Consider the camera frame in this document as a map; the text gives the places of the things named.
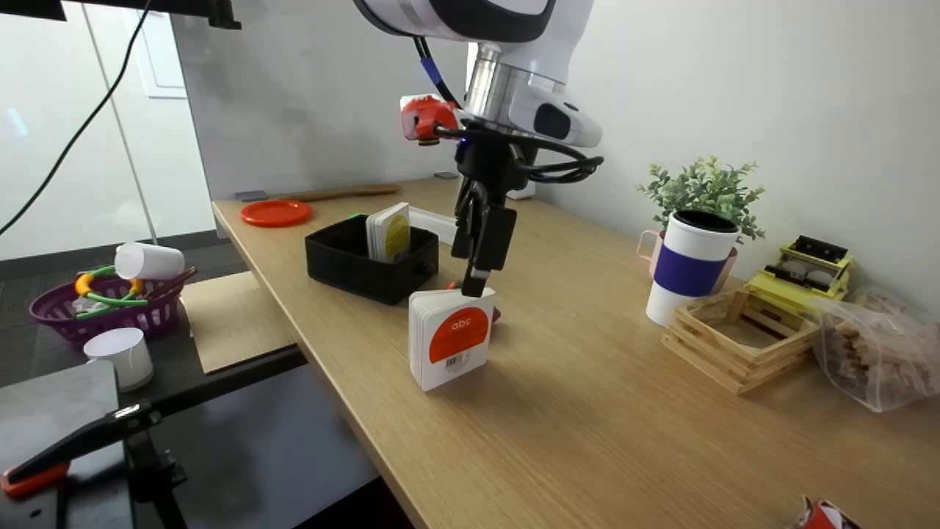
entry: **wooden crate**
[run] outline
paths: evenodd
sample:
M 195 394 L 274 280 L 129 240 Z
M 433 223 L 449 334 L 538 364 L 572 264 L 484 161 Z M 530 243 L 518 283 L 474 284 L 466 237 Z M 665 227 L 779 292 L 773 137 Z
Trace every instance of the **wooden crate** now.
M 798 368 L 818 322 L 738 292 L 675 311 L 665 347 L 731 394 L 754 392 Z

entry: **white box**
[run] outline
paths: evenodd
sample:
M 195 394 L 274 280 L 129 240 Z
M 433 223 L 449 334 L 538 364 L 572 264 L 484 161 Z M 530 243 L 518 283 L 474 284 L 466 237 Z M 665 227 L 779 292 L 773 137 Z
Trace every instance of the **white box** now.
M 422 392 L 446 386 L 490 359 L 493 292 L 414 292 L 408 297 L 408 368 Z

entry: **purple basket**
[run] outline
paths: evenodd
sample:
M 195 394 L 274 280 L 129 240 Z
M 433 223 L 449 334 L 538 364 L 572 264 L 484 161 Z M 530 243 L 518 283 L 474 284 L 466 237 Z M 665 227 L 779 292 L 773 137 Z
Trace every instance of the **purple basket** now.
M 30 314 L 35 322 L 55 330 L 70 347 L 82 347 L 89 339 L 118 330 L 118 327 L 139 327 L 146 339 L 160 339 L 180 322 L 180 292 L 196 270 L 184 270 L 174 280 L 152 280 L 143 283 L 146 306 L 105 311 L 101 317 L 76 317 L 74 300 L 80 297 L 74 283 L 46 292 L 45 297 L 30 303 Z M 118 277 L 95 280 L 95 292 L 104 297 L 124 297 L 129 283 Z

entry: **wooden table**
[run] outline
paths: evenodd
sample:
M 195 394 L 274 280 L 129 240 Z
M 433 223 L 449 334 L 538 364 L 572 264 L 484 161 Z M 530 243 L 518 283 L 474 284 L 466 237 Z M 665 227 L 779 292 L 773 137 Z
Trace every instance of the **wooden table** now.
M 490 364 L 422 394 L 406 306 L 309 280 L 303 237 L 399 200 L 449 211 L 452 195 L 414 181 L 314 203 L 293 230 L 245 227 L 239 203 L 217 203 L 414 522 L 787 527 L 812 493 L 860 527 L 940 527 L 940 399 L 878 417 L 813 364 L 731 397 L 660 347 L 635 240 L 547 203 L 518 203 L 509 270 L 490 280 Z M 442 248 L 437 284 L 462 270 Z

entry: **black tray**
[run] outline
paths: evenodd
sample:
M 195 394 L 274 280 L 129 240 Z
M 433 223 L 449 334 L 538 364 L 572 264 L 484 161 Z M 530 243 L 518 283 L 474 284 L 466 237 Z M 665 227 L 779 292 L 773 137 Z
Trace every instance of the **black tray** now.
M 437 272 L 437 236 L 412 227 L 412 248 L 399 262 L 367 258 L 365 214 L 333 223 L 305 237 L 311 280 L 378 300 L 399 303 Z

